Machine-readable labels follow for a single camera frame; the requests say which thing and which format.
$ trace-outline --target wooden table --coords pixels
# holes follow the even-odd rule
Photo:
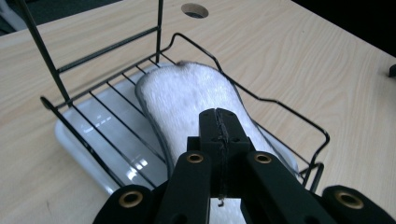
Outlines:
[[[60,66],[155,24],[151,2],[121,1],[39,30]],[[165,1],[163,46],[174,32],[189,36],[250,90],[325,128],[332,140],[319,158],[326,168],[318,193],[345,185],[396,217],[396,79],[387,77],[396,59],[288,0],[196,2],[208,9],[207,18],[184,15],[184,1]],[[154,41],[139,40],[71,70],[67,88],[73,94],[106,70],[154,52]],[[183,43],[173,54],[205,60]],[[0,37],[0,87],[0,222],[92,222],[107,195],[55,139],[56,118],[39,96],[54,103],[62,97],[27,31]],[[318,143],[294,121],[279,122],[274,109],[251,101],[247,107],[303,153]]]

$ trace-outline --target white towel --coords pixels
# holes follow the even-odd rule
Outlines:
[[[136,96],[174,164],[187,148],[188,136],[199,136],[198,115],[209,108],[236,114],[254,147],[275,154],[243,107],[234,86],[217,70],[198,63],[165,66],[143,76]],[[240,200],[212,199],[210,223],[245,223]]]

